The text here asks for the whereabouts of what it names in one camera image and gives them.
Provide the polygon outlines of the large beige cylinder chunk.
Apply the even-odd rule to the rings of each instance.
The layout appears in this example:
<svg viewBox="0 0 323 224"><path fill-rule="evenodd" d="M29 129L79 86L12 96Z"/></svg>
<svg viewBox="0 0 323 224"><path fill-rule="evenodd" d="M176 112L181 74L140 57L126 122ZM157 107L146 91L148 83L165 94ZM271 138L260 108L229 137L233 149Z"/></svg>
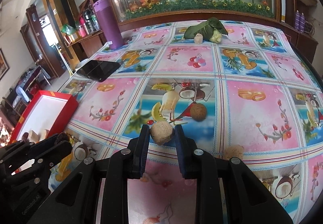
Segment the large beige cylinder chunk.
<svg viewBox="0 0 323 224"><path fill-rule="evenodd" d="M166 121L158 121L150 128L150 135L153 141L161 146L169 142L173 136L173 127Z"/></svg>

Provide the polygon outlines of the round brown fruit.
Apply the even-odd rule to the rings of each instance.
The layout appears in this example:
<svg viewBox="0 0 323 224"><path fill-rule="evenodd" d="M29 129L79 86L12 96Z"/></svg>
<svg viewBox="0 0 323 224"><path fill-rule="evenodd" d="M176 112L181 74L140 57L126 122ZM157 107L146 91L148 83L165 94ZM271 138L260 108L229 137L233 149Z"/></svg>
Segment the round brown fruit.
<svg viewBox="0 0 323 224"><path fill-rule="evenodd" d="M194 103L190 109L190 116L195 121L203 121L206 119L207 116L207 108L205 105L200 103Z"/></svg>

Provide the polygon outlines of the red tray box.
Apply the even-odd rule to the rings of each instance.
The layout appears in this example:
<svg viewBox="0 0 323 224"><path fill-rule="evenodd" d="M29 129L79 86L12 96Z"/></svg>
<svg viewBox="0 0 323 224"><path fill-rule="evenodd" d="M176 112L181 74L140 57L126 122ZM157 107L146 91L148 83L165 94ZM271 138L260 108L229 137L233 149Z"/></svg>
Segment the red tray box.
<svg viewBox="0 0 323 224"><path fill-rule="evenodd" d="M40 90L27 105L15 126L10 143L22 140L23 133L30 130L38 135L48 129L50 137L62 133L78 108L77 99L66 93Z"/></svg>

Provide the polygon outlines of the fruit pattern tablecloth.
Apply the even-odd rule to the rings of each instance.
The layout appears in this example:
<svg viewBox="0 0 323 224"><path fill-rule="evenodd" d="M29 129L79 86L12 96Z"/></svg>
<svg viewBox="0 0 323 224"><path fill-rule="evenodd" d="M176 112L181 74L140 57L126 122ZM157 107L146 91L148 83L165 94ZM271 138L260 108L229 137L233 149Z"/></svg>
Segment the fruit pattern tablecloth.
<svg viewBox="0 0 323 224"><path fill-rule="evenodd" d="M121 67L98 83L73 75L60 92L79 102L66 132L72 154L52 169L54 190L86 157L108 158L141 127L166 121L217 158L244 147L243 162L300 223L322 192L322 83L282 30L225 21L220 43L184 39L194 21L128 30L118 50L94 60ZM206 106L195 121L192 104Z"/></svg>

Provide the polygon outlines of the black smartphone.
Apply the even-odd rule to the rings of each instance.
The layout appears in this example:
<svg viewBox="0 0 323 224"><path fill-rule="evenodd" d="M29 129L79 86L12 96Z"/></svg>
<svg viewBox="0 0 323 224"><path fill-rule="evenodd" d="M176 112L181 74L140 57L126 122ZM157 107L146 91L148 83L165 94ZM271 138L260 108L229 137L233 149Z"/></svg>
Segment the black smartphone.
<svg viewBox="0 0 323 224"><path fill-rule="evenodd" d="M120 67L118 62L90 60L77 70L77 74L96 82L104 82Z"/></svg>

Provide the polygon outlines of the small beige chunk by vegetable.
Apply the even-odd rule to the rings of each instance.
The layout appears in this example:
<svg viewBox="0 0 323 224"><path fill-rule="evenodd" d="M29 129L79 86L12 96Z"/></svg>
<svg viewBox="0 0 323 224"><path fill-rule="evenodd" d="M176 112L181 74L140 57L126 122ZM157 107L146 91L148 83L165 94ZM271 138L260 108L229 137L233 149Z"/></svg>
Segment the small beige chunk by vegetable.
<svg viewBox="0 0 323 224"><path fill-rule="evenodd" d="M198 45L200 45L200 44L202 44L203 43L203 36L202 36L202 34L200 34L200 33L197 33L196 35L195 35L195 37L194 37L194 43L195 44L198 44Z"/></svg>

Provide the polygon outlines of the green leafy vegetable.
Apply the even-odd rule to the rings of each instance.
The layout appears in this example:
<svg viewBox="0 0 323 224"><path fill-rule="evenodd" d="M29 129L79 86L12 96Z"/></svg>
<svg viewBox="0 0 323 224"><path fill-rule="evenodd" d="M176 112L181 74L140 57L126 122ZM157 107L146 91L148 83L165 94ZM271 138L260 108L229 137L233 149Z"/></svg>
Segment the green leafy vegetable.
<svg viewBox="0 0 323 224"><path fill-rule="evenodd" d="M183 38L194 39L197 35L201 35L203 40L212 43L220 43L223 35L228 35L227 29L216 17L211 17L208 20L197 25L189 26Z"/></svg>

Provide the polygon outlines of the purple thermos bottle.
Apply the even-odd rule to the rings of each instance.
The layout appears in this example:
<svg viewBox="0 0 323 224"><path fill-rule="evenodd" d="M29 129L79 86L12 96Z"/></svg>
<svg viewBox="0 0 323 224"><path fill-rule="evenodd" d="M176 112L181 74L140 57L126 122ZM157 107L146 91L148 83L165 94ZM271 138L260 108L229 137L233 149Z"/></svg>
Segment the purple thermos bottle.
<svg viewBox="0 0 323 224"><path fill-rule="evenodd" d="M110 49L119 49L124 45L124 40L119 30L118 22L115 18L109 0L97 0L93 4L97 15L99 26L104 32Z"/></svg>

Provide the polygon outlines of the pink bottle on shelf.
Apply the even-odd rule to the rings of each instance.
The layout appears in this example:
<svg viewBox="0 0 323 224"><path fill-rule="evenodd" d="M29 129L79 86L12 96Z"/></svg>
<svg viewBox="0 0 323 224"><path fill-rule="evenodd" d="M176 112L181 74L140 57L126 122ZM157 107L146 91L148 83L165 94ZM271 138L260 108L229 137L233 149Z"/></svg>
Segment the pink bottle on shelf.
<svg viewBox="0 0 323 224"><path fill-rule="evenodd" d="M82 17L79 17L79 33L81 37L86 37L88 35L86 31L85 21Z"/></svg>

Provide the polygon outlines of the green bag on shelf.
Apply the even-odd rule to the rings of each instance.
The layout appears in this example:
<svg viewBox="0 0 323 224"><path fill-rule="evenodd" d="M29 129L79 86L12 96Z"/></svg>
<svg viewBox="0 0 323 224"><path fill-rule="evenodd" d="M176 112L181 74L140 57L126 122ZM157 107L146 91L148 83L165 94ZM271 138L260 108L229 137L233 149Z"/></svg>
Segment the green bag on shelf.
<svg viewBox="0 0 323 224"><path fill-rule="evenodd" d="M73 35L76 33L76 29L68 24L64 24L61 28L61 32L65 33L66 35Z"/></svg>

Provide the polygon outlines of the dark steel flask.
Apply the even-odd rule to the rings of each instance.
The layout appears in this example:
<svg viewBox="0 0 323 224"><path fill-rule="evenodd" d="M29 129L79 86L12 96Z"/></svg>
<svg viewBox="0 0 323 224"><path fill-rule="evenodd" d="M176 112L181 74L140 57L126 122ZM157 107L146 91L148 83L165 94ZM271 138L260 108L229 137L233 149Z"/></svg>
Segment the dark steel flask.
<svg viewBox="0 0 323 224"><path fill-rule="evenodd" d="M89 9L86 9L84 12L83 12L83 17L85 19L85 22L86 22L86 27L88 29L88 31L90 33L93 33L95 31L95 27L94 27L94 23L92 21L92 17L91 17L91 12Z"/></svg>

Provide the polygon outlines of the purple bottle pair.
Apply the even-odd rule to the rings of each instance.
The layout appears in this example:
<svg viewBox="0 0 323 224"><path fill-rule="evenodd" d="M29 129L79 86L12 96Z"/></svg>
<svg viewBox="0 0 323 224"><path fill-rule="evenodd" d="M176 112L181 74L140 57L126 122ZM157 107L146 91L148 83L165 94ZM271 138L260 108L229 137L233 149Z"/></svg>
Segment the purple bottle pair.
<svg viewBox="0 0 323 224"><path fill-rule="evenodd" d="M295 11L295 22L294 22L295 30L303 33L305 29L305 16L303 13L300 13L298 10Z"/></svg>

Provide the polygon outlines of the wooden side shelf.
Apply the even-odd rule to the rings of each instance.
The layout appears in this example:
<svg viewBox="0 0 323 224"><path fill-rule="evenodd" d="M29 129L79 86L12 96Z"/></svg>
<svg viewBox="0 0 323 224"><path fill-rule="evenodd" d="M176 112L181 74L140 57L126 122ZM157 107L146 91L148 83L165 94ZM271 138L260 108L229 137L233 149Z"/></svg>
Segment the wooden side shelf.
<svg viewBox="0 0 323 224"><path fill-rule="evenodd" d="M106 43L96 22L93 9L96 0L41 1L56 37L51 48L73 72L82 60L92 57Z"/></svg>

